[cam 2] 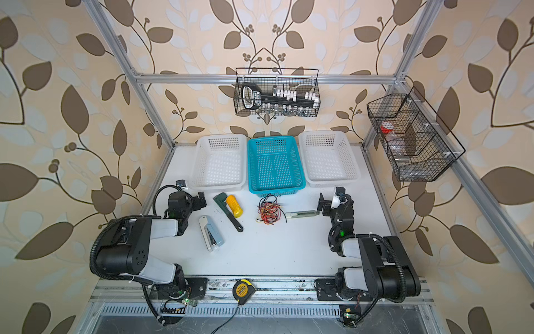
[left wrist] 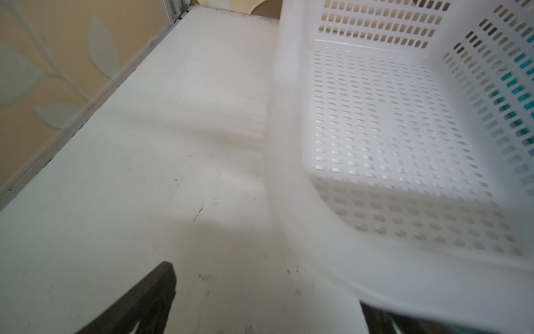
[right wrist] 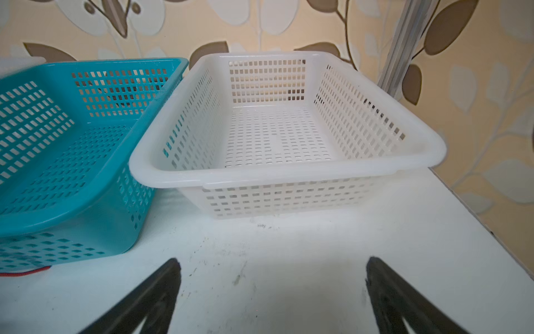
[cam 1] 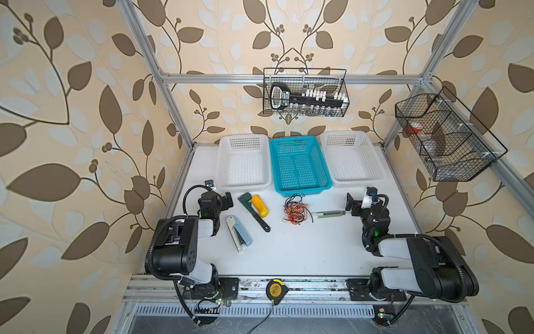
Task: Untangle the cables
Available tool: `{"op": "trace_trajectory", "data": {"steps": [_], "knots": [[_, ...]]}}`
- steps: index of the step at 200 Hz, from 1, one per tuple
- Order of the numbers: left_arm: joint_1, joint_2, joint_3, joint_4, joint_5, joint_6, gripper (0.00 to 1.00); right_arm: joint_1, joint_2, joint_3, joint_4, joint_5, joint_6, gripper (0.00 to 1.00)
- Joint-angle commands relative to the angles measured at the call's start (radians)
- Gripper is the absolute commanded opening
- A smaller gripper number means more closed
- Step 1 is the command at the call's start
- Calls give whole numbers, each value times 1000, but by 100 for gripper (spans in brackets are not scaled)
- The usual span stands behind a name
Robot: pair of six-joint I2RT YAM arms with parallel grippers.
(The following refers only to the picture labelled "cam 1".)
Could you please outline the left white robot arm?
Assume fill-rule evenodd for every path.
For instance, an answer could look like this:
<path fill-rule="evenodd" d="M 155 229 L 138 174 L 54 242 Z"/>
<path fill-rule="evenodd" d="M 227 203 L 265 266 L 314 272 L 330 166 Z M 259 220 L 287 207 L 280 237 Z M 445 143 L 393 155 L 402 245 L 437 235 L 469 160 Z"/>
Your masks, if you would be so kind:
<path fill-rule="evenodd" d="M 145 258 L 145 271 L 189 288 L 202 299 L 222 295 L 218 270 L 215 264 L 200 260 L 198 244 L 218 234 L 221 213 L 232 207 L 230 192 L 221 195 L 208 184 L 193 185 L 182 196 L 183 213 L 158 221 Z"/>

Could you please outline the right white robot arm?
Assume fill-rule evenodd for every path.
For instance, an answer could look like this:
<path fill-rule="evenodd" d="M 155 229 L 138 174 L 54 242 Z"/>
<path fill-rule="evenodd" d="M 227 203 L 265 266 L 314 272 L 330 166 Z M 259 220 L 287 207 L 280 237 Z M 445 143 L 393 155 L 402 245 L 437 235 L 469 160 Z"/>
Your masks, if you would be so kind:
<path fill-rule="evenodd" d="M 346 281 L 352 301 L 405 301 L 420 296 L 460 303 L 479 293 L 474 272 L 449 237 L 389 232 L 389 198 L 374 187 L 346 197 L 346 211 L 362 222 L 362 245 L 375 257 L 406 260 L 409 267 L 376 267 L 368 279 Z"/>

